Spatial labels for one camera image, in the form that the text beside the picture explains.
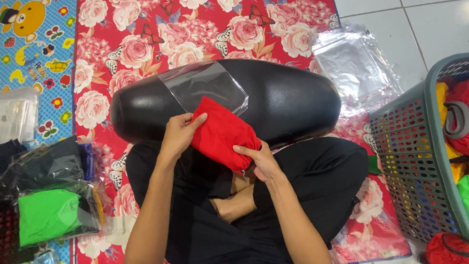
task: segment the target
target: red cloth bag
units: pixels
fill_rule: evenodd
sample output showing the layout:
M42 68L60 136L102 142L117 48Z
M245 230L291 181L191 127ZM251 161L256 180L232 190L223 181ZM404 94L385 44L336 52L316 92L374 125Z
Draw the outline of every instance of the red cloth bag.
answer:
M438 233L425 250L429 264L469 263L469 242L455 233Z
M252 158L236 153L233 145L259 150L261 141L252 127L205 96L194 112L192 121L203 113L207 113L208 117L194 133L192 147L234 171L246 170Z

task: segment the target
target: green fabric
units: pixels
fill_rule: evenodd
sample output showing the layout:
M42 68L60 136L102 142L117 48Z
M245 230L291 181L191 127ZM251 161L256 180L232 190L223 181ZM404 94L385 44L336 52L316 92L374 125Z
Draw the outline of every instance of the green fabric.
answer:
M378 157L376 155L368 156L368 172L376 174L382 173L378 168Z
M462 199L462 204L466 209L466 214L469 217L469 175L462 177L456 186L458 187L459 195Z
M64 189L37 192L18 198L20 246L47 241L75 230L78 194Z

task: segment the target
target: butterfly print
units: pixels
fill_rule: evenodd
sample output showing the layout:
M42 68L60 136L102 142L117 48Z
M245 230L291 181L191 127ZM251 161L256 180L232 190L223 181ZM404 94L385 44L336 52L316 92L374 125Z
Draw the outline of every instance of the butterfly print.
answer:
M166 15L170 16L173 13L173 0L168 0L160 6L166 12Z
M228 40L230 39L231 28L227 27L221 33L218 33L215 38L218 42L215 42L215 48L220 51L221 56L224 58L228 53Z
M365 143L371 147L371 150L373 151L373 153L377 154L378 148L376 148L375 139L373 138L373 134L372 134L373 131L371 131L371 124L370 123L364 124L363 130L368 133L368 134L363 135L362 137L363 141L365 141Z
M107 60L105 62L106 67L109 69L109 73L113 76L117 71L117 60L121 56L122 45L119 45L115 50L107 54Z
M142 34L140 34L140 37L143 39L147 39L148 45L165 43L164 39L162 39L158 35L153 34L153 31L151 30L151 27L149 24L144 24L144 30L142 31Z
M337 14L334 13L334 14L331 14L329 16L329 19L332 21L329 23L329 27L330 28L338 28L340 26L339 24L339 18L337 17Z
M118 191L121 188L122 184L122 171L125 168L125 160L127 159L127 153L123 153L122 156L111 163L111 171L109 179L113 182L114 190Z
M275 24L275 21L273 19L263 15L259 8L255 5L251 5L251 13L249 14L249 19L257 20L258 26Z

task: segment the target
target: laundry basket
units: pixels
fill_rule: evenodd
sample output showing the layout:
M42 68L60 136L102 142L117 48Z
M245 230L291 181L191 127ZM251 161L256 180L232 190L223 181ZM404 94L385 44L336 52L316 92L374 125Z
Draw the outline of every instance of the laundry basket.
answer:
M372 133L402 233L427 243L439 232L469 238L451 173L436 98L437 79L469 74L469 53L435 64L425 81L370 114Z

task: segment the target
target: person's right hand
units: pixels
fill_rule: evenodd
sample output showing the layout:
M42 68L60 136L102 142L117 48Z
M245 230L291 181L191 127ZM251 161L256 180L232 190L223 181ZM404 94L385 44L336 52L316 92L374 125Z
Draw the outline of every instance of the person's right hand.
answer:
M273 157L272 152L269 149L269 145L262 140L261 145L261 150L253 150L238 145L234 145L233 150L238 154L251 157L256 164L254 174L259 178L259 180L266 182L282 175L283 172Z

